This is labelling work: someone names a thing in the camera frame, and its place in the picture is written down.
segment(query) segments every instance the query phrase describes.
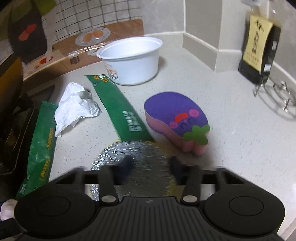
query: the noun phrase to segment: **yellow label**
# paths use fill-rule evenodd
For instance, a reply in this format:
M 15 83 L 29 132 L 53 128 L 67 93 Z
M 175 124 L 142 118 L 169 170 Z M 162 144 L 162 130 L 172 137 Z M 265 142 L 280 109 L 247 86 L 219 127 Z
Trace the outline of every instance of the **yellow label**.
M 250 15 L 249 38 L 243 60 L 254 69 L 261 71 L 265 43 L 273 23 L 268 19 Z
M 108 82 L 108 80 L 103 75 L 100 75 L 100 76 L 95 75 L 94 79 L 95 80 L 102 80 L 104 83 Z
M 54 129 L 50 128 L 49 134 L 48 134 L 48 139 L 47 139 L 47 146 L 46 146 L 47 150 L 51 150 L 53 134 L 54 134 Z
M 50 157 L 47 156 L 46 158 L 47 158 L 48 160 L 45 161 L 44 166 L 43 166 L 43 169 L 42 169 L 42 171 L 41 171 L 41 173 L 40 173 L 40 178 L 39 178 L 40 181 L 44 181 L 44 176 L 45 176 L 45 173 L 46 173 L 46 171 L 47 171 L 47 169 L 48 169 L 48 166 L 49 166 Z

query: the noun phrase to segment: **green plastic bag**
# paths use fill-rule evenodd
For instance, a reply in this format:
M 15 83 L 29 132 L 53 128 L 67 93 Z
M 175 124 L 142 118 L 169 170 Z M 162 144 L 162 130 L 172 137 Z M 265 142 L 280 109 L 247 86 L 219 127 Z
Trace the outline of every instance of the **green plastic bag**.
M 105 106 L 121 141 L 154 141 L 137 112 L 109 77 L 86 75 Z
M 22 183 L 16 199 L 48 183 L 56 142 L 54 113 L 57 107 L 42 102 L 29 151 L 27 179 Z

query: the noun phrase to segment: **grid pattern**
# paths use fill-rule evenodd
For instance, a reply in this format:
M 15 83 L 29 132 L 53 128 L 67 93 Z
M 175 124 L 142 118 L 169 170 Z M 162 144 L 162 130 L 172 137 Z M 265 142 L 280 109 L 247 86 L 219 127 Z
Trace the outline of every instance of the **grid pattern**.
M 54 43 L 106 24 L 141 18 L 141 0 L 55 0 Z

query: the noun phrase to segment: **white bowl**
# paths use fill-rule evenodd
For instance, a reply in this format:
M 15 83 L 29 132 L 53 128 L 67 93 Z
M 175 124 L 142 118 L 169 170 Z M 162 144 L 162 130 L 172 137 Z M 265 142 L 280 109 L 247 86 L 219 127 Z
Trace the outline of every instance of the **white bowl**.
M 152 79 L 158 70 L 159 48 L 153 37 L 132 37 L 114 41 L 97 51 L 109 77 L 120 85 L 137 85 Z

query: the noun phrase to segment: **crumpled paper towel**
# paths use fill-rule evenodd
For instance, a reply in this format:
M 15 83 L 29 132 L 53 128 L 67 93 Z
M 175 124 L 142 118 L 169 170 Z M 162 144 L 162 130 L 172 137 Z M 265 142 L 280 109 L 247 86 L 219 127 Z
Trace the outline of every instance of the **crumpled paper towel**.
M 57 123 L 55 136 L 61 137 L 62 130 L 68 125 L 74 127 L 80 118 L 95 117 L 100 113 L 98 104 L 91 100 L 91 93 L 82 85 L 69 83 L 54 114 Z
M 17 205 L 17 200 L 9 199 L 1 206 L 0 219 L 5 221 L 10 218 L 15 218 L 15 206 Z

